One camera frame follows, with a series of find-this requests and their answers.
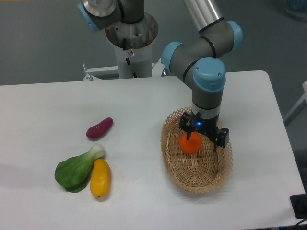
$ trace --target robotic arm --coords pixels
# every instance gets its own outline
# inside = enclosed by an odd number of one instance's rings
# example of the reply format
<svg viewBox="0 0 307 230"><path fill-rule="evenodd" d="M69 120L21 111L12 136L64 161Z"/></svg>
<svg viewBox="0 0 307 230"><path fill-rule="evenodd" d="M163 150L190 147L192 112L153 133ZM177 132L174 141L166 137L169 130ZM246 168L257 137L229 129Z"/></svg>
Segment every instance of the robotic arm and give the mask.
<svg viewBox="0 0 307 230"><path fill-rule="evenodd" d="M199 30L190 45L172 42L162 53L165 67L192 89L192 113L183 114L179 128L206 135L215 145L226 147L229 130L219 129L226 68L218 58L239 47L243 33L235 22L226 22L214 0L183 0ZM149 46L157 37L155 19L144 12L144 0L83 0L78 9L92 31L106 29L109 41L123 51L118 69L128 77L151 76L151 53L146 61L131 62L129 55Z"/></svg>
<svg viewBox="0 0 307 230"><path fill-rule="evenodd" d="M218 57L236 49L243 40L241 28L226 22L213 0L183 0L198 30L199 39L190 45L170 43L162 63L192 89L192 113L185 113L179 128L206 135L217 146L226 147L229 130L219 129L226 68Z"/></svg>

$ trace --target black cable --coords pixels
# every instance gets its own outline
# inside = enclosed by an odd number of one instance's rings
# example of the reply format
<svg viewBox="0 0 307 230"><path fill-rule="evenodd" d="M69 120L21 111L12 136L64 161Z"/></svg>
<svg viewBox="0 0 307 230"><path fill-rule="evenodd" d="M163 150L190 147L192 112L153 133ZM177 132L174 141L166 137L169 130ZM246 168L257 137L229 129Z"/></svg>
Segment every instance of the black cable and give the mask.
<svg viewBox="0 0 307 230"><path fill-rule="evenodd" d="M305 219L301 220L300 222L298 222L297 224L295 224L294 227L293 227L293 229L294 229L294 230L298 230L298 226L299 226L301 223L305 222L305 221L307 221L307 218L305 218Z"/></svg>

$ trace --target bok choy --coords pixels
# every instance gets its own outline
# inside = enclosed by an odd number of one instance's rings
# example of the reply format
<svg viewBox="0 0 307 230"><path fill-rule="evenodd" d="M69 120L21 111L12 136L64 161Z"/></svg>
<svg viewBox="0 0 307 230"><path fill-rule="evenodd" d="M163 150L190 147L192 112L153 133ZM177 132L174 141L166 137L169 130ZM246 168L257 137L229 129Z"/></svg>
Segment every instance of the bok choy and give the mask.
<svg viewBox="0 0 307 230"><path fill-rule="evenodd" d="M91 179L94 161L105 153L105 148L95 143L88 152L60 162L54 173L56 181L69 192L83 190Z"/></svg>

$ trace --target white table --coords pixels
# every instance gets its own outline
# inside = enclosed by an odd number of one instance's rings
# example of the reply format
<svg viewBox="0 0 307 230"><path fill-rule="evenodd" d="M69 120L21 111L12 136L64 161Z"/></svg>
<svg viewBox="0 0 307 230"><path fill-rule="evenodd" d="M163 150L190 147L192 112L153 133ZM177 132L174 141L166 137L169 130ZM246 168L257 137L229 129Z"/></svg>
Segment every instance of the white table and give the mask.
<svg viewBox="0 0 307 230"><path fill-rule="evenodd" d="M166 173L160 132L191 105L176 77L0 87L0 229L237 230L293 225L290 195L304 193L268 75L227 73L220 118L230 129L229 181L206 195L182 192ZM105 117L110 196L65 192L60 161L93 142L85 133Z"/></svg>

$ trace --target yellow squash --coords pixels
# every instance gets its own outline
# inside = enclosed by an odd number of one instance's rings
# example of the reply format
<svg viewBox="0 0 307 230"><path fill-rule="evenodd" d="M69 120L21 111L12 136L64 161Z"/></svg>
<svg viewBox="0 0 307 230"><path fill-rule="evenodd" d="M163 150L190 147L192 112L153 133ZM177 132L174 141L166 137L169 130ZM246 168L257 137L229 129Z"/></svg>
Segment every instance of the yellow squash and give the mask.
<svg viewBox="0 0 307 230"><path fill-rule="evenodd" d="M91 193L99 198L108 195L111 187L111 169L103 159L94 162L91 177Z"/></svg>

